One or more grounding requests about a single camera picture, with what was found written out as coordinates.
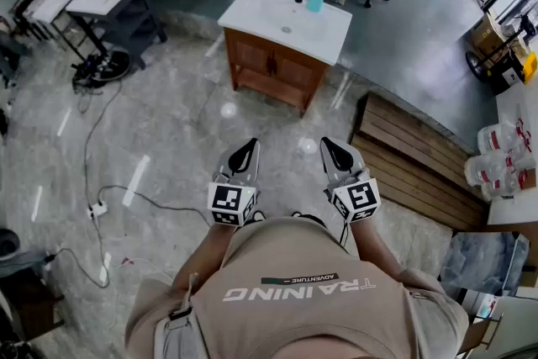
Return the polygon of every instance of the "t-shirt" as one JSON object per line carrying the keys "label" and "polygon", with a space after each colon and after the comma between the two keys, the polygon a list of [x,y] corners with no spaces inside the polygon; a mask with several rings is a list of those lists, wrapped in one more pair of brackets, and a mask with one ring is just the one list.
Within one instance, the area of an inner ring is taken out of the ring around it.
{"label": "t-shirt", "polygon": [[[317,335],[378,358],[456,357],[465,311],[433,277],[407,270],[400,278],[349,255],[314,221],[271,219],[234,234],[222,267],[191,304],[211,359],[269,359]],[[129,357],[152,358],[156,322],[172,307],[179,304],[169,295],[135,307]]]}

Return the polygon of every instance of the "bathroom vanity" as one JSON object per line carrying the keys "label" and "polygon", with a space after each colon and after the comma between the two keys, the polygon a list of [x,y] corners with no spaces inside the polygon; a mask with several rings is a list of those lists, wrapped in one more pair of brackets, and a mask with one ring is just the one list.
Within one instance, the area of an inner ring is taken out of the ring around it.
{"label": "bathroom vanity", "polygon": [[309,107],[327,66],[338,60],[351,14],[307,0],[235,0],[219,19],[232,87],[244,86],[299,108]]}

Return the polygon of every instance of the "sleeve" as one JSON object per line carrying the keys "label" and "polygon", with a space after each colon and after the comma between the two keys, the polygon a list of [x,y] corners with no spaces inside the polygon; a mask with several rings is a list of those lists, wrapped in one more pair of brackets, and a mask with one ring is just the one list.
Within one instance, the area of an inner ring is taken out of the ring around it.
{"label": "sleeve", "polygon": [[420,357],[456,357],[469,326],[465,310],[446,296],[443,287],[431,275],[405,270],[400,274],[400,281],[410,290]]}
{"label": "sleeve", "polygon": [[125,350],[129,359],[153,359],[155,327],[172,311],[181,308],[184,294],[171,294],[170,286],[159,280],[146,278],[142,281],[125,326]]}

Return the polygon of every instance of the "forearm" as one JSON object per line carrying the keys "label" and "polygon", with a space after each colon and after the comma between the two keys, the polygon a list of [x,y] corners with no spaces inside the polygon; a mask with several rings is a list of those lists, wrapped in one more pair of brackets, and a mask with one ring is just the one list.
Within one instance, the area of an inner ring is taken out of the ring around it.
{"label": "forearm", "polygon": [[381,269],[394,280],[398,281],[398,276],[402,267],[388,249],[385,242],[379,236],[373,219],[365,219],[351,224],[351,233],[355,238],[356,248],[362,261],[369,261]]}
{"label": "forearm", "polygon": [[219,270],[234,231],[235,228],[232,226],[222,224],[211,226],[202,243],[177,273],[172,290],[188,290],[189,276],[195,272],[198,273],[198,284],[194,291],[201,288]]}

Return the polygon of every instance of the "power socket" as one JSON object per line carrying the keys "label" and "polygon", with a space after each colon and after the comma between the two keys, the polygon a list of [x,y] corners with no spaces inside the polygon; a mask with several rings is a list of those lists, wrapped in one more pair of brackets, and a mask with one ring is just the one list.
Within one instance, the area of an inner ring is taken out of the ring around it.
{"label": "power socket", "polygon": [[106,214],[108,211],[108,206],[105,202],[102,203],[95,203],[92,205],[92,209],[87,209],[86,214],[89,219],[95,219],[97,217],[102,216],[103,214]]}

